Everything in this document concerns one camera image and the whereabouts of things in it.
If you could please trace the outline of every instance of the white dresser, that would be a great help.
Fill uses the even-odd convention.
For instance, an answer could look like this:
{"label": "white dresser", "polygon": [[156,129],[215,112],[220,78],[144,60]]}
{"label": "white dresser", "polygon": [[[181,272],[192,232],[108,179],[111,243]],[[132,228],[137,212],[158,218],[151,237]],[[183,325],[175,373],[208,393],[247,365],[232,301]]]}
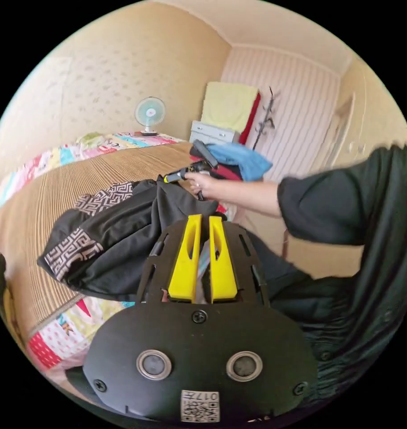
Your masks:
{"label": "white dresser", "polygon": [[191,125],[190,142],[201,140],[205,144],[237,143],[240,133],[235,130],[226,130],[213,125],[207,125],[200,121],[193,121]]}

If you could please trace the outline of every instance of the qr code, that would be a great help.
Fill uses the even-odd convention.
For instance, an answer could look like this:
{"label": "qr code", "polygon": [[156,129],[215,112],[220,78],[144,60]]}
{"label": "qr code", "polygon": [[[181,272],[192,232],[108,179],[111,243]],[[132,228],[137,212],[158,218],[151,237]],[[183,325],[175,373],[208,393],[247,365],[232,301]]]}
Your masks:
{"label": "qr code", "polygon": [[217,423],[220,421],[218,392],[183,390],[181,393],[181,421]]}

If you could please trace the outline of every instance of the striped wallpaper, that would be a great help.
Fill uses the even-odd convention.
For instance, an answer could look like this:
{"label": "striped wallpaper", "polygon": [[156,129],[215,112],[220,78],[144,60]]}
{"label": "striped wallpaper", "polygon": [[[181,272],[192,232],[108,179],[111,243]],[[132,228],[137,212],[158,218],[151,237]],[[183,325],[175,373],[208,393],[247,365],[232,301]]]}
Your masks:
{"label": "striped wallpaper", "polygon": [[307,174],[334,112],[340,78],[305,59],[274,50],[233,47],[222,73],[222,82],[242,83],[260,89],[260,103],[247,146],[257,137],[255,128],[264,118],[262,106],[270,99],[269,85],[280,96],[274,103],[275,129],[266,128],[256,150],[273,162],[267,180],[287,174]]}

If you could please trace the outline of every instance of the blue cloth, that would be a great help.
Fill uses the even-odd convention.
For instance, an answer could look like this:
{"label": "blue cloth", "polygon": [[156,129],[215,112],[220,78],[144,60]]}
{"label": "blue cloth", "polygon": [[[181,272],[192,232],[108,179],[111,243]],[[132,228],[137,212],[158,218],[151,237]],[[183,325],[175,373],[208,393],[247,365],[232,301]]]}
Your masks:
{"label": "blue cloth", "polygon": [[264,156],[242,144],[207,144],[206,147],[219,163],[237,165],[247,182],[260,179],[273,166]]}

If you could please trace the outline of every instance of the dark green shirt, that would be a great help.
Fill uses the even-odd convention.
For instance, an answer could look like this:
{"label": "dark green shirt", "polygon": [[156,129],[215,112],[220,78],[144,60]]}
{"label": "dark green shirt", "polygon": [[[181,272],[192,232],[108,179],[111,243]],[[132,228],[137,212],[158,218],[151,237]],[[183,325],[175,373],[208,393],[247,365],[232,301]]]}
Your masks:
{"label": "dark green shirt", "polygon": [[407,311],[407,146],[379,148],[349,168],[286,178],[278,199],[292,236],[364,246],[351,278],[291,272],[272,286],[272,306],[299,323],[319,361],[318,382],[303,402],[315,405],[363,375]]}

